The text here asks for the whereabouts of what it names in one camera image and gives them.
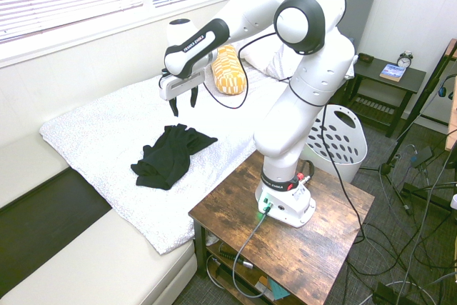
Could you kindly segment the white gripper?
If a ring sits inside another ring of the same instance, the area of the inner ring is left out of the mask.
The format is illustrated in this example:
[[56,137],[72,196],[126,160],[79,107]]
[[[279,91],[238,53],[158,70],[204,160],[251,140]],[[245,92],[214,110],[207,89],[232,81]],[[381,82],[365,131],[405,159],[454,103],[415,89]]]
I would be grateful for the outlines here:
[[176,97],[191,90],[190,105],[194,108],[199,93],[198,85],[202,84],[204,80],[205,75],[203,71],[192,74],[185,79],[181,79],[170,74],[166,69],[163,69],[161,78],[159,79],[159,96],[163,100],[169,100],[169,105],[174,116],[178,116],[179,110],[177,108]]

